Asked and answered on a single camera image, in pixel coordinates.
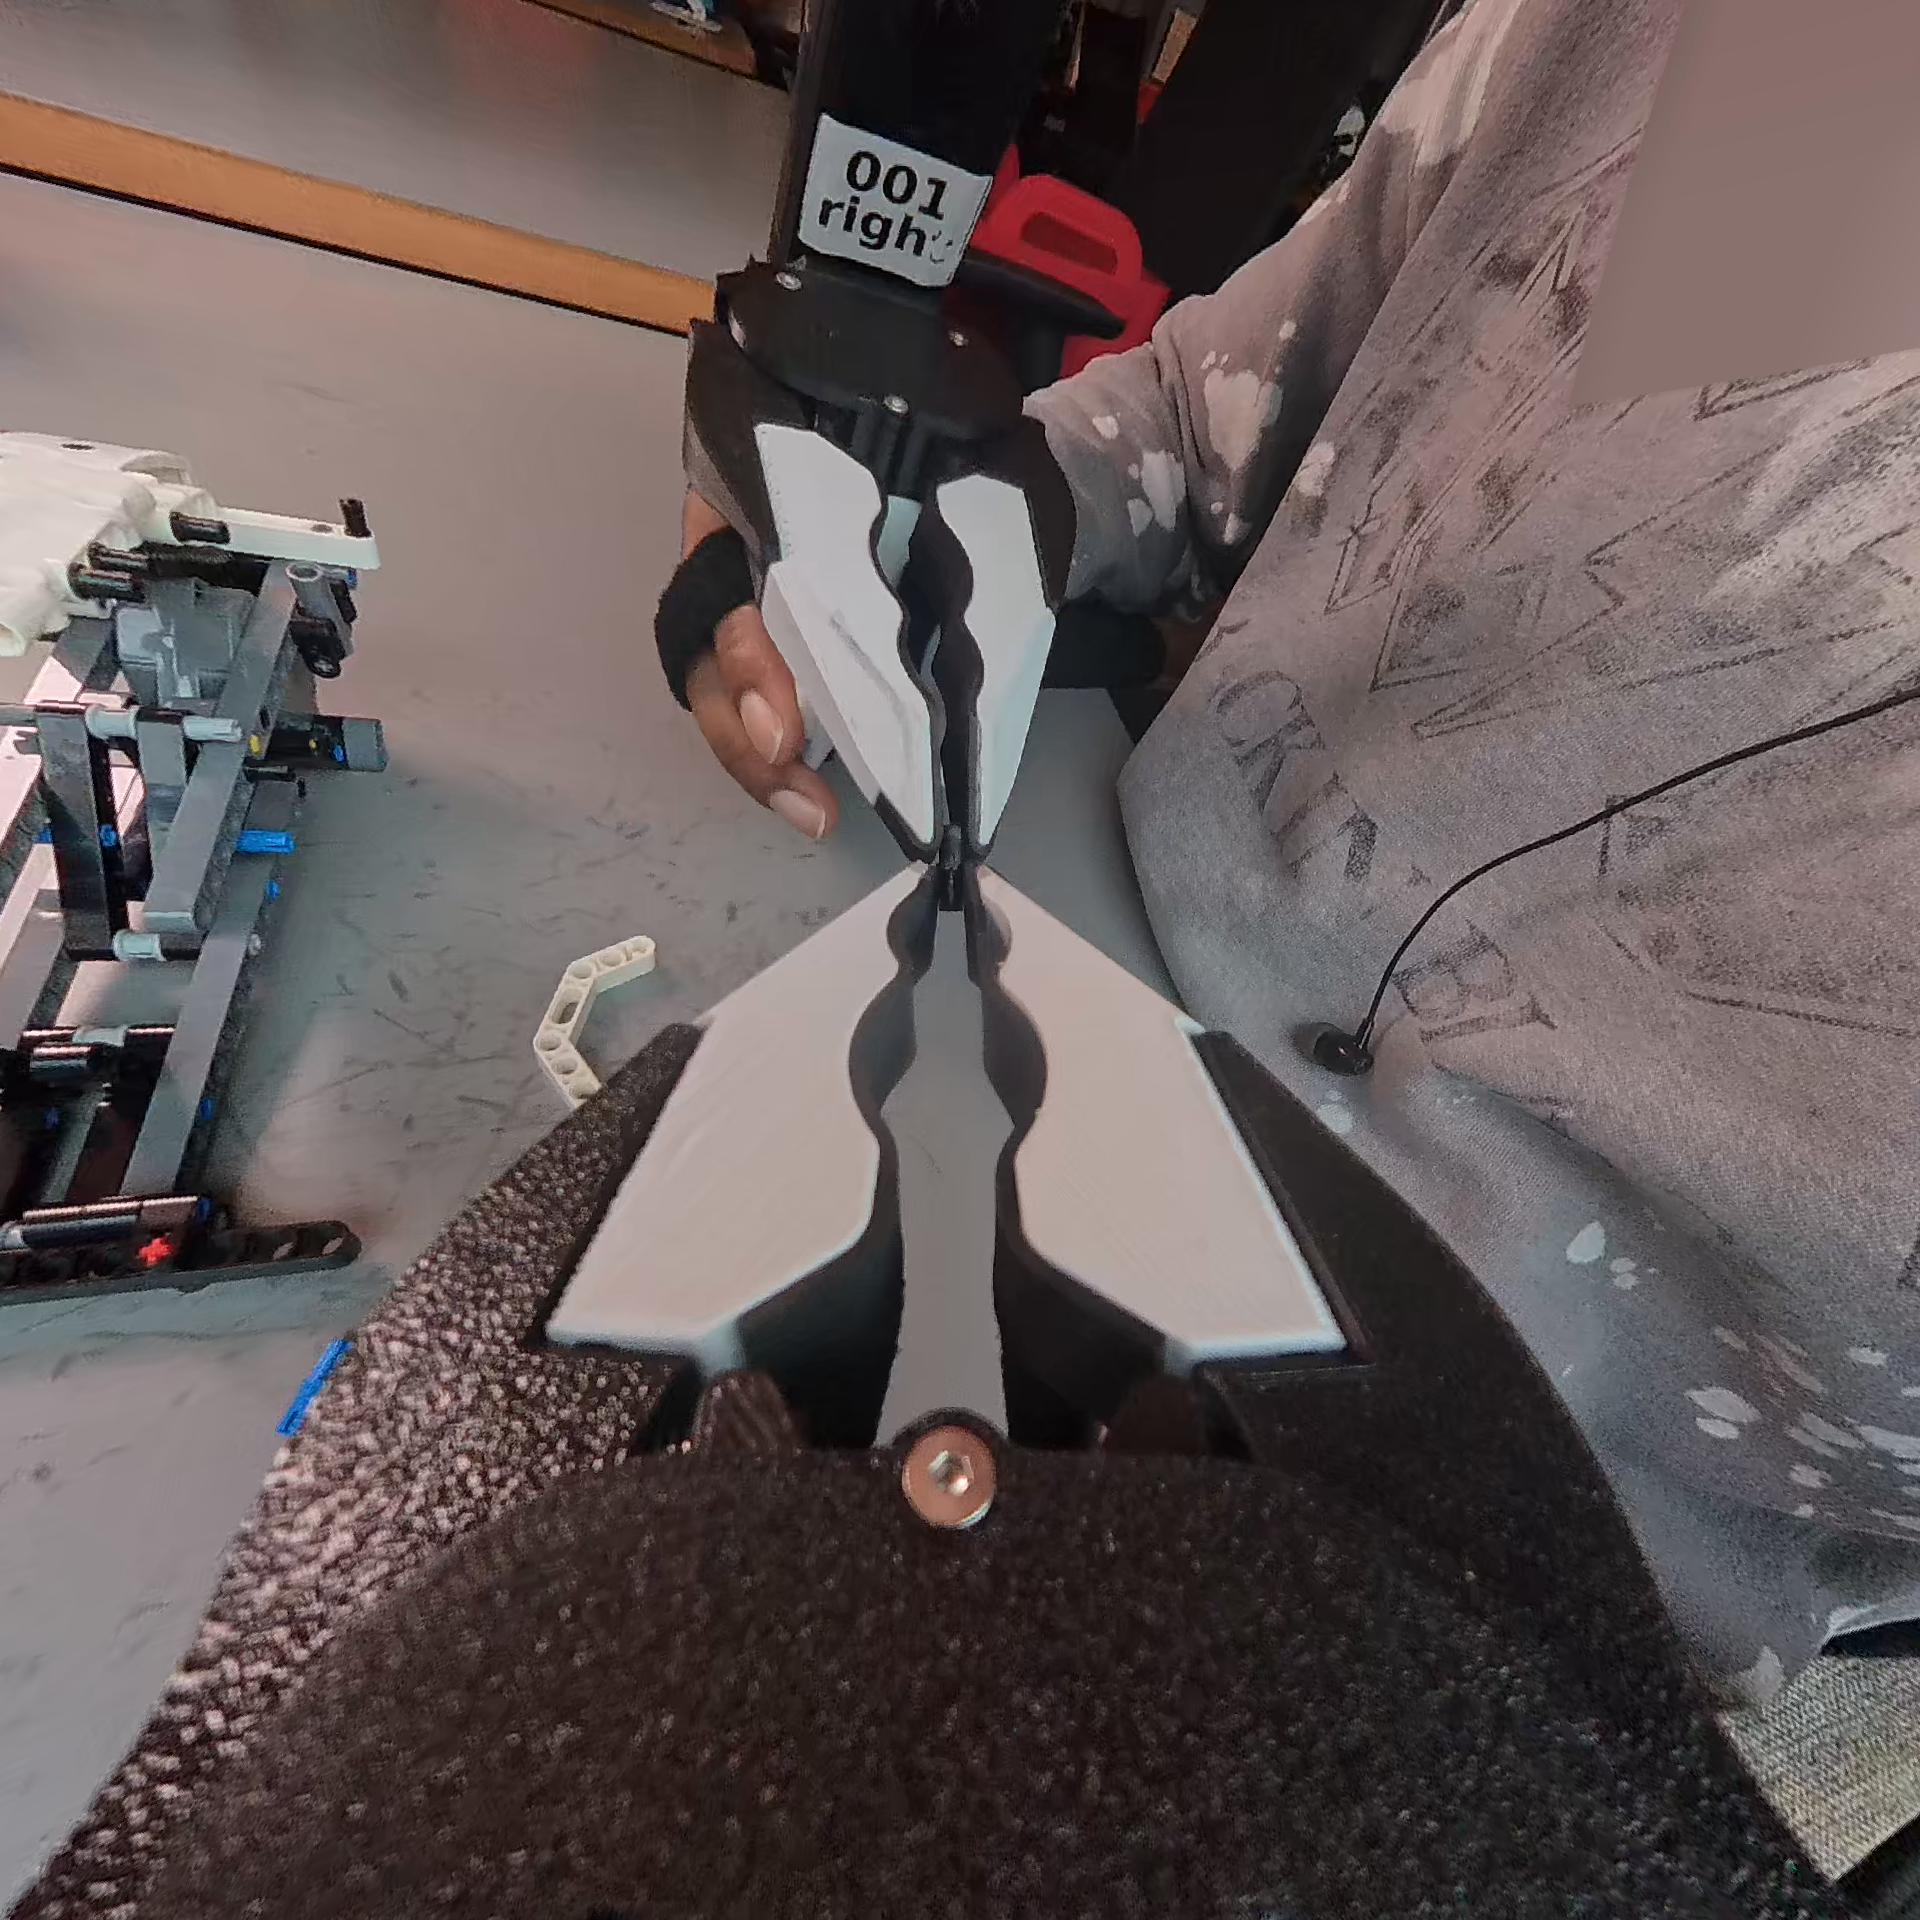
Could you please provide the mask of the person's right forearm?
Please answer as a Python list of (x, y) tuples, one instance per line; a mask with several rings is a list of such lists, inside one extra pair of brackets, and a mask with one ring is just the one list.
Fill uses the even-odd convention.
[(1369, 330), (1325, 291), (1171, 306), (1135, 350), (1028, 394), (1071, 511), (1068, 602), (1202, 610), (1238, 585)]

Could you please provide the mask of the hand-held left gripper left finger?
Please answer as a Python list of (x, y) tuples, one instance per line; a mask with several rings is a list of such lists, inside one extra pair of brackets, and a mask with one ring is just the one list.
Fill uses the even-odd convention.
[(813, 1448), (867, 1448), (899, 1356), (899, 1150), (940, 883), (906, 869), (727, 993), (549, 1313), (549, 1343), (772, 1378)]

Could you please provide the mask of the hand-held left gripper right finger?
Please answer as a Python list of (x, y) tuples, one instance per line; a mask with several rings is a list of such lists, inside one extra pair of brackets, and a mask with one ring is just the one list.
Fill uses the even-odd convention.
[(1340, 1363), (1207, 1032), (991, 869), (966, 880), (966, 969), (1010, 1120), (991, 1306), (1011, 1442), (1088, 1448), (1135, 1393), (1202, 1370)]

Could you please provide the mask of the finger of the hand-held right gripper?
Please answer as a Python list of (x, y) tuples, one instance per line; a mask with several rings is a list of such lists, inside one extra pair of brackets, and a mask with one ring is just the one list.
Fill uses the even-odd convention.
[(772, 541), (761, 619), (795, 682), (803, 760), (834, 758), (902, 853), (932, 860), (942, 832), (937, 700), (904, 654), (904, 607), (874, 562), (877, 483), (801, 424), (761, 423), (753, 447)]
[(983, 861), (1014, 791), (1060, 591), (1030, 497), (962, 474), (932, 491), (932, 688), (942, 804), (962, 861)]

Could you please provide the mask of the red plastic container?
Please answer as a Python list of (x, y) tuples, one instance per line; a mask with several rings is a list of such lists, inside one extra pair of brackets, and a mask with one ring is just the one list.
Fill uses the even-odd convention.
[(1131, 218), (1055, 176), (995, 183), (966, 263), (1025, 322), (1030, 389), (1135, 350), (1167, 300)]

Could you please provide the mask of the white bent brick beam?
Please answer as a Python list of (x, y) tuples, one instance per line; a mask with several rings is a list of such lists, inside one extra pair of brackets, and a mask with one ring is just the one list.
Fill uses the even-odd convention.
[(581, 1034), (598, 1001), (656, 969), (656, 942), (628, 937), (607, 946), (594, 946), (563, 965), (549, 1005), (532, 1034), (532, 1058), (563, 1105), (563, 1111), (585, 1108), (605, 1091), (605, 1081), (587, 1064)]

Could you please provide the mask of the toy brick truck model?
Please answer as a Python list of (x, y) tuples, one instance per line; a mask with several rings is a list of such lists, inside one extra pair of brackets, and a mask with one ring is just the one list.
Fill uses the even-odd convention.
[(204, 1186), (309, 777), (378, 566), (364, 508), (223, 508), (165, 452), (2, 430), (2, 1304), (324, 1275), (338, 1223)]

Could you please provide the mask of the blue brick pin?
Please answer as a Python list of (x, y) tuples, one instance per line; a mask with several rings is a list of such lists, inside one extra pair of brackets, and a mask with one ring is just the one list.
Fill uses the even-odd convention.
[(336, 1335), (324, 1346), (324, 1353), (312, 1360), (312, 1365), (308, 1370), (308, 1376), (294, 1388), (288, 1407), (279, 1410), (276, 1426), (274, 1426), (276, 1438), (301, 1433), (318, 1393), (338, 1371), (338, 1365), (345, 1363), (348, 1353), (351, 1353), (351, 1335)]

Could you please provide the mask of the black wrist rest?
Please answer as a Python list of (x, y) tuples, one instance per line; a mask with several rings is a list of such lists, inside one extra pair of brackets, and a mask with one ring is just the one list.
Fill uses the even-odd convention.
[(1079, 598), (1055, 613), (1042, 687), (1060, 692), (1140, 692), (1163, 682), (1165, 638), (1149, 613)]

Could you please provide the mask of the person's right hand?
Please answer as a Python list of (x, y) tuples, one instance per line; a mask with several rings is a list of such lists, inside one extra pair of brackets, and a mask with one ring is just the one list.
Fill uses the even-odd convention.
[(682, 562), (660, 595), (656, 651), (668, 692), (732, 782), (803, 840), (826, 840), (834, 799), (803, 760), (794, 673), (753, 602), (743, 541), (696, 491), (682, 499)]

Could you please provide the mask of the person's grey printed sweatshirt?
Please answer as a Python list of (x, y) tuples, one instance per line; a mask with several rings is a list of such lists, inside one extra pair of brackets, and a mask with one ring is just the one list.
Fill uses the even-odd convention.
[(1369, 330), (1119, 777), (1165, 969), (1463, 1254), (1708, 1681), (1915, 1615), (1915, 350), (1590, 399), (1699, 3), (1466, 3), (1222, 291)]

